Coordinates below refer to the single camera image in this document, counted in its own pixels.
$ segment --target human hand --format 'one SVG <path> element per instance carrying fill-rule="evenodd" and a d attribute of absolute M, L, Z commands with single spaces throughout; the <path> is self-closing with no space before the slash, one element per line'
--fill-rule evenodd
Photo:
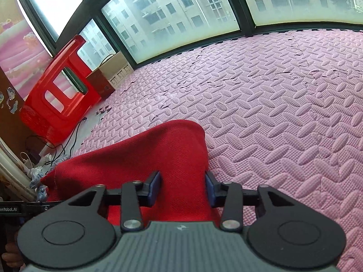
<path fill-rule="evenodd" d="M 9 242 L 5 245 L 6 253 L 1 255 L 2 259 L 6 262 L 6 264 L 11 268 L 20 268 L 24 261 L 20 255 L 19 248 L 16 244 L 16 239 L 18 237 L 18 232 L 14 235 L 15 242 Z"/>

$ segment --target red plastic stool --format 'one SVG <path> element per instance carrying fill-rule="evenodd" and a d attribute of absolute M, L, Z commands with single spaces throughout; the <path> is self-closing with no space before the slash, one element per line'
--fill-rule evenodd
<path fill-rule="evenodd" d="M 86 79 L 92 71 L 77 55 L 85 42 L 83 37 L 76 35 L 64 46 L 44 71 L 20 110 L 21 120 L 37 135 L 46 137 L 54 144 L 65 140 L 87 110 L 101 99 Z M 70 68 L 86 85 L 88 91 L 85 95 L 76 92 L 69 98 L 54 83 L 65 67 Z M 60 105 L 52 105 L 46 94 L 52 95 L 52 99 Z"/>

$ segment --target blue knitted cloth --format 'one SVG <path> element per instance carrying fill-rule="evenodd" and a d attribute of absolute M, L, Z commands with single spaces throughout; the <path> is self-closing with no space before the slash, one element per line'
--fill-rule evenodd
<path fill-rule="evenodd" d="M 43 178 L 47 173 L 51 172 L 54 170 L 54 168 L 57 166 L 57 164 L 61 163 L 62 161 L 68 160 L 70 158 L 70 156 L 68 154 L 64 154 L 62 156 L 60 156 L 59 158 L 57 158 L 51 165 L 49 171 L 47 172 L 43 172 L 41 171 L 40 173 L 37 174 L 37 176 L 35 176 L 32 181 L 30 182 L 30 189 L 35 189 L 37 188 L 37 201 L 46 201 L 47 200 L 47 187 L 43 184 L 41 184 L 40 180 L 41 178 Z"/>

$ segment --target pink foam mat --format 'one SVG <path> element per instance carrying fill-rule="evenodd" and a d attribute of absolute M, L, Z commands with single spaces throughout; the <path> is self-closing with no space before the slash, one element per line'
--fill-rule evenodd
<path fill-rule="evenodd" d="M 246 189 L 269 184 L 338 222 L 339 263 L 363 271 L 363 34 L 273 33 L 136 70 L 76 155 L 169 120 L 206 132 L 209 167 Z M 246 224 L 253 209 L 244 211 Z"/>

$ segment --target cartoon sticker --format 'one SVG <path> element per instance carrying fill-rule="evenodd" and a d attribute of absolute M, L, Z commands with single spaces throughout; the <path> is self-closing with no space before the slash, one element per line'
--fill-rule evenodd
<path fill-rule="evenodd" d="M 16 100 L 16 101 L 14 102 L 14 106 L 13 106 L 13 108 L 10 110 L 10 112 L 11 112 L 12 114 L 14 114 L 14 113 L 17 111 L 17 109 L 18 109 L 18 101 Z"/>
<path fill-rule="evenodd" d="M 8 91 L 8 96 L 10 100 L 13 100 L 15 98 L 15 91 L 13 88 L 7 88 L 6 91 Z"/>

